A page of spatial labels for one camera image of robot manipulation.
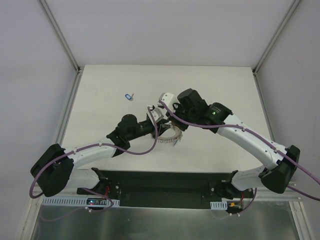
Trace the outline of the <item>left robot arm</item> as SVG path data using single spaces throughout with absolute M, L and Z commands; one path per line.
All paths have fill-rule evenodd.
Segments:
M 106 188 L 103 176 L 94 168 L 82 169 L 82 166 L 122 153 L 133 155 L 134 152 L 129 150 L 132 140 L 151 135 L 156 141 L 170 127 L 168 120 L 157 119 L 152 114 L 141 122 L 133 114 L 126 114 L 110 134 L 87 146 L 67 149 L 55 143 L 47 148 L 30 170 L 34 180 L 29 196 L 37 198 L 33 194 L 35 185 L 46 197 L 53 197 L 68 188 L 86 188 L 96 195 L 102 194 Z

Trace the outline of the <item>metal disc with keyrings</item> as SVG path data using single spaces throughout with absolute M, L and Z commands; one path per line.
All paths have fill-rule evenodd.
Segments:
M 182 131 L 170 124 L 170 129 L 167 130 L 160 137 L 157 137 L 157 142 L 161 144 L 173 144 L 178 143 L 183 137 Z

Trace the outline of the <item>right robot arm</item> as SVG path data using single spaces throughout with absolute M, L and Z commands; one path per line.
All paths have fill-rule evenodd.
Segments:
M 165 104 L 166 115 L 174 126 L 185 131 L 189 126 L 208 129 L 234 142 L 261 162 L 260 167 L 235 170 L 226 183 L 216 188 L 225 198 L 237 197 L 242 191 L 265 187 L 282 194 L 297 170 L 300 149 L 284 146 L 260 136 L 241 121 L 229 108 L 219 102 L 207 104 L 194 89 L 186 89 L 178 96 L 164 93 L 159 98 Z

